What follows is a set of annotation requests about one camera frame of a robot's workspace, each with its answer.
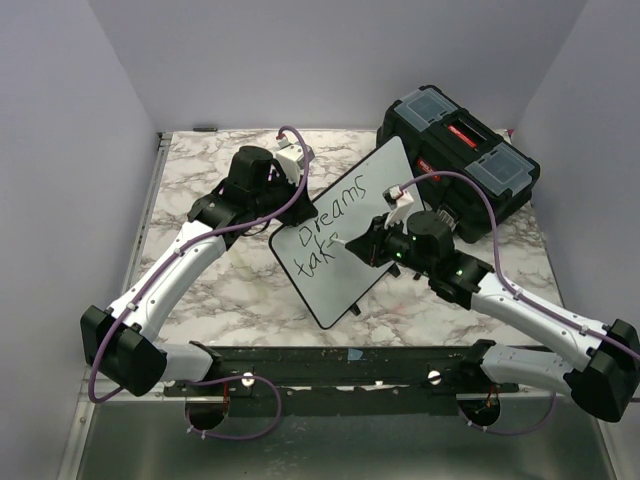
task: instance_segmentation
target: screw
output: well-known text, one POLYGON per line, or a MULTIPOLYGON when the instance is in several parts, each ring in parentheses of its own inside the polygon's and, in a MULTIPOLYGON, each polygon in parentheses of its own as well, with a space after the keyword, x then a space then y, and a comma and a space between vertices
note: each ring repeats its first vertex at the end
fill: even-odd
POLYGON ((437 370, 431 370, 427 378, 431 385, 439 385, 442 382, 442 375, 440 375, 440 372, 437 370))
MULTIPOLYGON (((253 377, 253 373, 251 373, 251 372, 245 372, 245 373, 243 374, 243 376, 244 376, 244 377, 253 377)), ((247 388, 252 387, 254 383, 256 383, 256 381, 255 381, 255 379, 253 379, 253 378, 246 378, 246 379, 245 379, 245 378, 243 378, 243 379, 242 379, 242 385, 244 385, 244 386, 245 386, 245 387, 247 387, 247 388)))

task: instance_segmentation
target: marble surface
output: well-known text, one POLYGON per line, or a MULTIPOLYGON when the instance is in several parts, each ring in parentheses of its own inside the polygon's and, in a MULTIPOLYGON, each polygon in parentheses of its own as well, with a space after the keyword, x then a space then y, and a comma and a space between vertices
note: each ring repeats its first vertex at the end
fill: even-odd
MULTIPOLYGON (((305 130, 316 152, 311 166, 313 198, 375 147, 374 132, 305 130)), ((171 244, 186 212, 227 175, 231 157, 242 145, 276 147, 272 130, 223 131, 173 136, 160 190, 143 248, 142 274, 171 244)), ((439 299, 426 280, 385 276, 359 302, 360 316, 347 313, 330 330, 316 324, 269 250, 277 228, 242 238, 210 266, 170 314, 159 341, 210 345, 397 346, 470 345, 490 338, 511 345, 535 344, 531 338, 486 315, 439 299)), ((500 226, 503 268, 533 293, 560 303, 533 211, 526 206, 500 226)), ((458 248, 493 264, 491 241, 458 248)))

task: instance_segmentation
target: white connector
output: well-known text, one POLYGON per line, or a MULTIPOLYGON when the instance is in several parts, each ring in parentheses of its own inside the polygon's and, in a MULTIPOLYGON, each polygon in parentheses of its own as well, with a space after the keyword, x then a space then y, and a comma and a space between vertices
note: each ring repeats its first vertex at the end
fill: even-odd
MULTIPOLYGON (((309 153, 309 159, 312 160, 315 157, 313 149, 307 145, 307 152, 309 153)), ((287 140, 286 146, 280 148, 275 154, 276 160, 282 167, 284 174, 287 176, 287 180, 298 185, 300 183, 300 174, 304 168, 304 154, 302 147, 299 143, 289 143, 287 140)))
POLYGON ((281 133, 280 135, 278 135, 276 137, 276 141, 278 142, 278 146, 280 148, 286 148, 289 145, 291 145, 291 142, 289 141, 289 139, 287 138, 287 136, 284 133, 281 133))
POLYGON ((399 186, 391 187, 385 192, 384 197, 391 207, 391 213, 387 215, 387 220, 384 222, 384 228, 389 228, 405 219, 413 206, 414 200, 407 190, 403 192, 399 186))
POLYGON ((509 130, 507 130, 506 128, 496 128, 494 132, 504 138, 504 141, 509 145, 513 145, 511 143, 511 135, 509 135, 509 130))

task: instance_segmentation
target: purple cable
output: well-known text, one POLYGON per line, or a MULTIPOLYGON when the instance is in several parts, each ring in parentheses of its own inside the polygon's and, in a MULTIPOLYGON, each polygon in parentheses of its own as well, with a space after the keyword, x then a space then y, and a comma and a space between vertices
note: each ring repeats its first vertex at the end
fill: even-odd
MULTIPOLYGON (((453 178, 457 178, 459 180, 462 180, 462 181, 466 182, 467 184, 469 184, 469 186, 471 186, 476 191, 476 193, 480 196, 480 198, 482 199, 482 202, 484 203, 484 206, 487 208, 487 212, 489 213, 489 221, 491 222, 491 231, 492 231, 492 234, 493 234, 493 257, 494 257, 494 261, 495 261, 495 264, 496 264, 496 275, 498 276, 498 280, 500 280, 500 283, 502 283, 504 288, 506 288, 509 292, 511 292, 511 294, 515 295, 517 293, 517 290, 514 287, 511 286, 509 281, 502 274, 502 267, 500 265, 500 253, 498 251, 498 249, 499 249, 499 245, 498 245, 498 225, 497 225, 497 222, 496 222, 495 213, 493 212, 493 207, 491 206, 491 203, 489 202, 489 199, 487 198, 487 196, 480 189, 480 187, 478 185, 476 185, 475 182, 473 182, 471 179, 465 177, 464 175, 461 175, 461 174, 456 173, 456 172, 446 172, 446 171, 443 171, 443 172, 432 172, 432 173, 427 173, 425 175, 420 175, 419 177, 416 177, 416 178, 408 181, 404 185, 400 186, 400 190, 405 190, 408 187, 410 187, 411 185, 413 185, 414 183, 418 183, 421 180, 426 180, 427 178, 436 177, 436 176, 453 177, 453 178)), ((539 312, 544 313, 545 315, 553 318, 554 320, 559 321, 560 323, 566 325, 567 327, 573 328, 573 329, 578 330, 578 331, 582 330, 582 325, 580 325, 579 323, 576 323, 573 320, 569 320, 568 318, 560 315, 559 313, 554 312, 553 310, 550 310, 549 308, 545 307, 544 305, 540 305, 538 302, 536 302, 535 300, 532 300, 531 298, 527 297, 526 295, 522 295, 521 294, 518 298, 520 300, 522 300, 524 303, 526 303, 527 305, 535 308, 539 312)), ((585 330, 585 333, 587 335, 595 337, 595 338, 597 338, 597 339, 599 339, 599 340, 601 340, 603 342, 606 342, 606 343, 608 343, 610 345, 613 345, 614 347, 616 347, 616 348, 622 350, 623 352, 625 352, 627 355, 631 356, 631 358, 633 358, 634 360, 640 362, 640 354, 634 352, 632 349, 630 349, 626 345, 618 342, 617 340, 614 340, 613 338, 607 337, 606 335, 603 335, 602 333, 597 332, 595 330, 591 330, 590 328, 587 328, 585 330)))
MULTIPOLYGON (((300 198, 300 195, 302 195, 302 192, 304 191, 305 186, 307 185, 307 178, 309 177, 309 163, 310 163, 309 152, 307 151, 307 144, 302 138, 302 135, 300 135, 300 132, 298 132, 295 128, 290 127, 288 125, 280 127, 280 130, 278 130, 278 136, 282 135, 282 133, 285 130, 293 133, 293 135, 296 137, 296 139, 300 143, 300 147, 302 147, 302 154, 304 155, 304 171, 302 174, 302 180, 300 180, 300 185, 298 186, 298 189, 296 190, 296 192, 293 194, 293 197, 291 197, 291 199, 287 203, 285 203, 282 207, 280 207, 278 210, 267 215, 266 217, 257 218, 256 220, 243 223, 240 225, 232 225, 230 227, 219 228, 217 230, 213 230, 211 232, 198 235, 197 237, 189 240, 182 247, 180 247, 181 255, 184 254, 184 252, 194 244, 202 240, 205 240, 207 238, 216 237, 218 235, 223 235, 225 233, 235 232, 237 230, 243 230, 245 228, 247 229, 252 228, 261 223, 265 223, 265 222, 268 222, 269 220, 273 220, 274 218, 280 216, 285 211, 287 211, 296 202, 296 200, 300 198)), ((162 275, 164 271, 169 267, 169 265, 171 265, 173 261, 179 257, 180 255, 178 255, 177 253, 172 253, 169 257, 167 257, 167 259, 164 262, 162 262, 162 264, 153 273, 153 275, 149 277, 149 280, 140 288, 137 295, 133 297, 133 299, 131 300, 131 303, 133 303, 134 305, 137 305, 142 299, 142 297, 145 295, 145 293, 147 293, 149 289, 153 286, 153 284, 156 282, 156 280, 158 280, 160 275, 162 275)), ((98 377, 98 370, 100 368, 100 362, 102 362, 102 357, 104 356, 104 352, 106 351, 107 346, 109 345, 109 342, 111 341, 116 331, 118 330, 118 327, 122 324, 122 322, 124 322, 127 319, 127 316, 129 315, 130 312, 131 310, 126 308, 122 312, 122 314, 120 314, 120 316, 116 318, 115 322, 113 322, 113 325, 111 325, 111 328, 107 330, 106 335, 104 336, 104 338, 102 339, 102 342, 100 343, 100 346, 98 347, 98 351, 96 352, 96 357, 94 358, 93 363, 91 365, 91 374, 89 375, 89 400, 91 400, 93 403, 104 403, 107 400, 116 396, 118 393, 120 393, 123 390, 122 387, 118 387, 115 390, 107 393, 103 397, 96 397, 95 387, 96 387, 96 378, 98 377)))
POLYGON ((547 413, 545 414, 545 416, 542 417, 542 420, 540 420, 535 425, 531 425, 530 427, 526 427, 521 430, 512 430, 512 431, 494 430, 489 427, 481 427, 480 425, 477 425, 473 423, 471 420, 469 420, 469 418, 464 414, 461 408, 458 408, 458 413, 465 420, 465 422, 467 422, 467 425, 469 425, 471 428, 474 428, 478 431, 481 431, 483 433, 490 433, 492 435, 499 435, 502 437, 515 437, 517 435, 526 435, 527 433, 533 433, 536 430, 539 430, 542 427, 544 427, 547 423, 549 423, 549 420, 551 419, 553 413, 556 411, 557 406, 558 406, 558 397, 554 393, 551 396, 551 405, 549 406, 549 410, 547 410, 547 413))
POLYGON ((278 423, 280 422, 280 417, 282 416, 282 397, 280 396, 280 392, 278 391, 278 388, 271 383, 269 380, 267 380, 264 377, 258 377, 256 375, 253 375, 251 377, 245 377, 243 375, 237 375, 235 377, 226 377, 226 378, 219 378, 216 380, 207 380, 205 382, 185 382, 189 385, 196 385, 199 387, 208 387, 211 385, 219 385, 221 383, 226 383, 226 382, 233 382, 234 380, 248 380, 248 379, 255 379, 258 380, 260 382, 266 383, 267 386, 273 390, 273 393, 276 396, 276 402, 278 402, 278 406, 276 408, 276 415, 273 418, 273 421, 263 430, 260 430, 258 433, 252 433, 250 435, 225 435, 224 433, 215 433, 215 432, 208 432, 206 430, 198 430, 197 428, 195 428, 193 426, 193 424, 191 423, 191 417, 190 417, 190 412, 189 410, 187 410, 187 422, 189 423, 189 430, 188 432, 196 432, 199 433, 200 435, 204 435, 206 437, 211 437, 211 438, 219 438, 222 440, 238 440, 238 441, 244 441, 244 440, 255 440, 257 438, 260 437, 264 437, 267 433, 269 433, 270 431, 272 431, 274 428, 276 428, 276 426, 278 426, 278 423))

